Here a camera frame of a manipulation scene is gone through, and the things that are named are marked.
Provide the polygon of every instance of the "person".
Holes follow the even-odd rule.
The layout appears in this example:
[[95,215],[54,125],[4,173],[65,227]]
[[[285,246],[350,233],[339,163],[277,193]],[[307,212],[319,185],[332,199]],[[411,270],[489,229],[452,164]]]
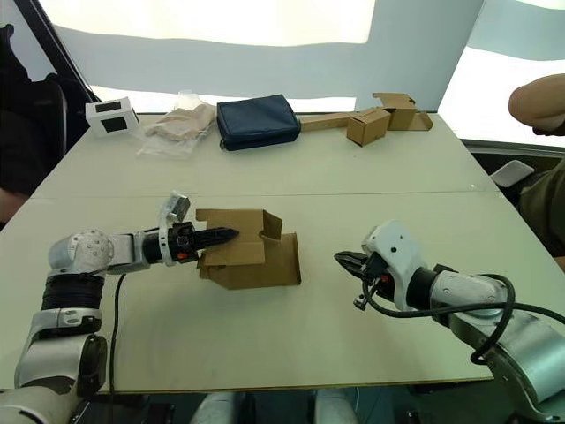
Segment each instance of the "person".
[[47,176],[44,147],[33,121],[0,110],[0,230]]
[[[517,88],[510,96],[508,110],[537,135],[565,136],[565,73]],[[522,190],[517,208],[565,271],[565,159]]]

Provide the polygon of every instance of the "gray floor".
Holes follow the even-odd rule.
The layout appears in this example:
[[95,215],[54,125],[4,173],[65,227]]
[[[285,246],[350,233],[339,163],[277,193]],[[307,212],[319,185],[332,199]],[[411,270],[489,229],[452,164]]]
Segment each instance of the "gray floor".
[[[355,388],[346,389],[352,405]],[[273,390],[254,392],[257,424],[307,424],[312,390]],[[188,424],[204,395],[153,395],[149,402],[171,403],[176,407],[172,424]],[[118,407],[116,424],[141,424],[147,410]],[[417,411],[423,424],[504,424],[512,412],[504,391],[495,382],[456,386],[362,387],[359,388],[359,424],[411,424],[407,412]],[[103,405],[88,408],[82,424],[107,422]]]

